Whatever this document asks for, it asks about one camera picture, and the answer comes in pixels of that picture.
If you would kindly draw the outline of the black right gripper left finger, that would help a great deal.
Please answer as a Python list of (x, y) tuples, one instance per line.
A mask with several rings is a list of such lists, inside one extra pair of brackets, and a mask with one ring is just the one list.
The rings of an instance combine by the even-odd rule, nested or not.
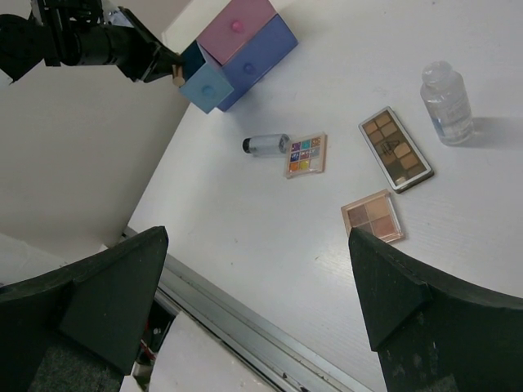
[(152, 227), (1, 289), (3, 391), (118, 391), (132, 371), (168, 251)]

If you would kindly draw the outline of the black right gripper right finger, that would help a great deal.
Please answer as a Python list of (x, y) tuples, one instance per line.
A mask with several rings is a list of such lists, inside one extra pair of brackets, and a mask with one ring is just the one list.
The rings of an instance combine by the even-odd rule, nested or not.
[(362, 229), (348, 246), (389, 391), (520, 391), (522, 300), (405, 255)]

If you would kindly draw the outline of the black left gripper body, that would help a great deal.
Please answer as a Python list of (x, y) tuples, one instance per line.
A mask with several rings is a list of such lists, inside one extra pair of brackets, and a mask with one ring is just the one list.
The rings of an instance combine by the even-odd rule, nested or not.
[(32, 1), (27, 18), (1, 16), (1, 82), (40, 62), (117, 67), (133, 82), (170, 76), (184, 64), (125, 7), (109, 1)]

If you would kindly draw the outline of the rose gold lipstick tube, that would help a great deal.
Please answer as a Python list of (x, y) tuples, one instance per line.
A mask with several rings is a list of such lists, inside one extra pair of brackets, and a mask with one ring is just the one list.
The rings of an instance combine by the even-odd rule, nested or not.
[(172, 83), (176, 87), (182, 87), (185, 84), (183, 77), (183, 68), (181, 65), (173, 65), (172, 67)]

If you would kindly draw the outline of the light blue drawer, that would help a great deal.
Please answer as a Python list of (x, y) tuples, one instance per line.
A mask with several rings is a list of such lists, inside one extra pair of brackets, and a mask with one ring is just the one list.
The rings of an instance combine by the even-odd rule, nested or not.
[(180, 87), (180, 93), (209, 114), (234, 88), (221, 65), (197, 41), (193, 41), (181, 53), (181, 57), (185, 61), (182, 65), (185, 84)]

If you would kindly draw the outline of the white drawer cabinet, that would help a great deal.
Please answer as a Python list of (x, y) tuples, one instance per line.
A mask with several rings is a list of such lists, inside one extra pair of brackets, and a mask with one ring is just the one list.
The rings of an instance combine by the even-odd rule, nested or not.
[(163, 31), (163, 43), (186, 61), (180, 93), (208, 114), (226, 112), (297, 38), (269, 1), (192, 1)]

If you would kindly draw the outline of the pink drawer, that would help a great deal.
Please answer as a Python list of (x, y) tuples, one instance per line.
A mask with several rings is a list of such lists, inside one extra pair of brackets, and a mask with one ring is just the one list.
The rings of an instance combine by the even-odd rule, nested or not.
[(225, 65), (274, 16), (267, 0), (233, 0), (197, 37), (197, 42), (220, 64)]

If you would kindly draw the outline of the clear glitter bottle black cap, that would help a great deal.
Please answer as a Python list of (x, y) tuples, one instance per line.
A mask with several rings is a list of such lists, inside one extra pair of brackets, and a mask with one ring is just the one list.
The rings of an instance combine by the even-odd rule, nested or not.
[(252, 136), (244, 139), (242, 149), (254, 157), (274, 157), (287, 153), (290, 138), (287, 134)]

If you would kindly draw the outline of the clear plastic bottle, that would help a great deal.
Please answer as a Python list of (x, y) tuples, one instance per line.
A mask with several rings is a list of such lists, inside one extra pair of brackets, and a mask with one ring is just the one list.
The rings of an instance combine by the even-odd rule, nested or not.
[(474, 133), (472, 110), (463, 76), (446, 61), (422, 71), (422, 101), (444, 145), (459, 145)]

